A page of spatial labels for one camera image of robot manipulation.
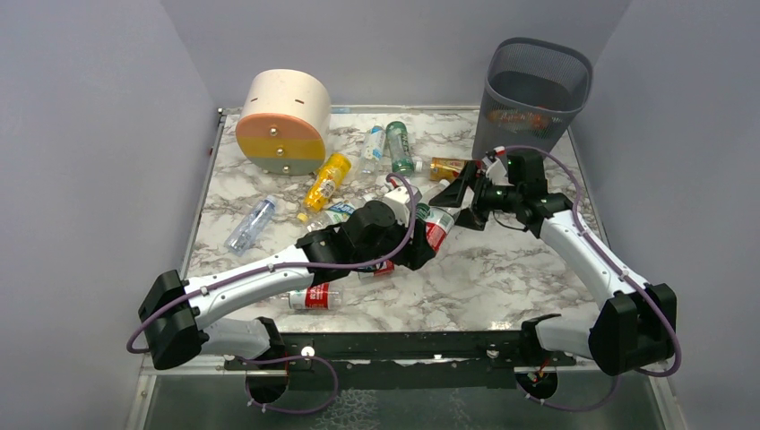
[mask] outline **marble countertop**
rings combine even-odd
[[[356,161],[364,133],[373,125],[403,121],[414,155],[470,157],[477,111],[454,113],[333,114],[330,139],[336,151]],[[298,203],[313,179],[265,174],[240,151],[235,139],[238,115],[228,115],[213,167],[209,190],[190,258],[188,277],[226,271],[275,254],[306,230],[296,219]],[[581,179],[573,147],[563,136],[554,155]],[[390,170],[390,160],[384,165]],[[546,163],[550,191],[571,199],[574,190],[562,170]],[[424,176],[412,183],[423,189]],[[343,184],[334,200],[362,195],[357,182]],[[255,249],[237,257],[224,247],[229,232],[267,194],[278,200],[277,212]],[[596,231],[591,205],[582,213]],[[503,222],[515,225],[505,214]],[[331,284],[343,291],[344,304],[331,311],[293,311],[278,297],[236,311],[230,317],[267,316],[281,331],[469,331],[519,329],[532,317],[562,313],[592,321],[599,313],[592,296],[566,263],[530,233],[502,228],[493,220],[483,232],[455,227],[437,258],[419,271],[398,268],[387,277],[361,283],[355,273]]]

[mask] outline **yellow stripe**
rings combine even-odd
[[[324,160],[322,139],[272,139],[269,137],[237,137],[237,144],[250,159],[320,159]],[[277,150],[285,151],[282,155]]]

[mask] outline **clear plastic bottle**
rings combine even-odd
[[[425,221],[427,242],[438,253],[441,244],[453,228],[455,218],[459,215],[458,208],[431,208],[430,200],[449,186],[449,181],[442,179],[438,184],[422,194],[417,204],[417,218]]]
[[[321,230],[344,222],[356,209],[364,206],[364,203],[372,200],[373,197],[374,195],[370,193],[360,198],[357,197],[344,202],[338,202],[312,217],[308,217],[305,213],[299,213],[298,219],[307,224],[308,231]]]
[[[224,245],[238,257],[250,249],[262,232],[263,228],[272,219],[277,199],[267,195],[240,221],[232,234],[229,235]]]
[[[391,152],[391,170],[404,176],[414,173],[414,160],[409,151],[409,133],[401,121],[393,121],[385,128],[385,138]]]
[[[343,291],[331,286],[329,282],[290,291],[280,295],[280,298],[287,298],[289,308],[299,311],[332,311],[343,305]]]
[[[374,178],[385,146],[385,129],[375,125],[364,135],[364,145],[359,153],[358,176],[362,180]]]

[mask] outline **black wire wastebasket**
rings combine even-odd
[[[551,151],[591,86],[592,65],[581,53],[536,39],[505,40],[488,67],[472,157],[509,145]]]

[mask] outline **light gray panel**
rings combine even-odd
[[[760,3],[634,0],[574,134],[613,249],[678,293],[690,428],[755,428]]]
[[[4,2],[0,52],[0,428],[122,428],[216,109],[155,0]]]
[[[214,101],[242,106],[272,68],[338,104],[479,104],[497,45],[531,37],[592,61],[630,0],[162,0]]]

